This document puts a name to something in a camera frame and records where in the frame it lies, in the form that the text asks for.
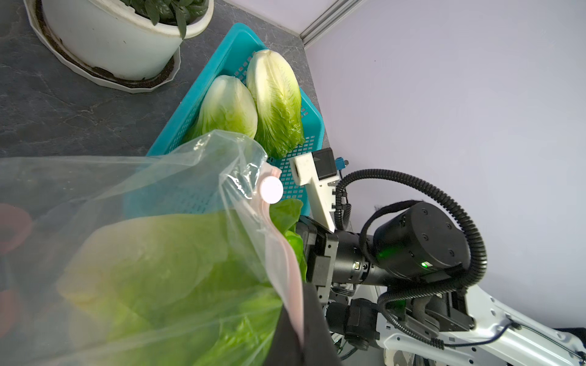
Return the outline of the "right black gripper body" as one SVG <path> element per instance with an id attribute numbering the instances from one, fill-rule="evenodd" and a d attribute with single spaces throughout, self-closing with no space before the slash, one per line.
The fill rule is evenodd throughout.
<path id="1" fill-rule="evenodd" d="M 376 348 L 380 339 L 376 306 L 354 297 L 357 285 L 372 269 L 360 250 L 358 235 L 332 233 L 307 216 L 299 219 L 295 231 L 304 243 L 305 279 L 317 290 L 329 331 L 358 350 Z"/>

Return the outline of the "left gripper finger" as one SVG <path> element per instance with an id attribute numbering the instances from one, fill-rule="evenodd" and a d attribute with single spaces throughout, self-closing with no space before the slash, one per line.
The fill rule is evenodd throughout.
<path id="1" fill-rule="evenodd" d="M 282 308 L 264 365 L 335 366 L 341 364 L 315 286 L 304 283 L 303 291 L 305 341 L 299 342 L 298 335 L 290 323 L 287 309 Z"/>

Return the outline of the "clear pink-dotted zipper bag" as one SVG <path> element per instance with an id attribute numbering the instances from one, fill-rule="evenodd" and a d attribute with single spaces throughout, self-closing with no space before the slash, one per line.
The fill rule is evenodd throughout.
<path id="1" fill-rule="evenodd" d="M 1 363 L 261 365 L 305 342 L 301 214 L 255 140 L 1 161 Z"/>

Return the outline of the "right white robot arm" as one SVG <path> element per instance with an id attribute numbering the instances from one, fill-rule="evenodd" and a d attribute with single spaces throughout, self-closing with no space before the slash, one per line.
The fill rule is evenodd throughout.
<path id="1" fill-rule="evenodd" d="M 347 229 L 347 187 L 393 181 L 426 196 L 378 209 Z M 418 364 L 583 365 L 584 329 L 551 329 L 479 288 L 488 254 L 478 228 L 447 193 L 413 175 L 364 169 L 344 178 L 298 177 L 311 216 L 298 233 L 306 279 L 329 331 L 354 351 L 380 348 Z"/>

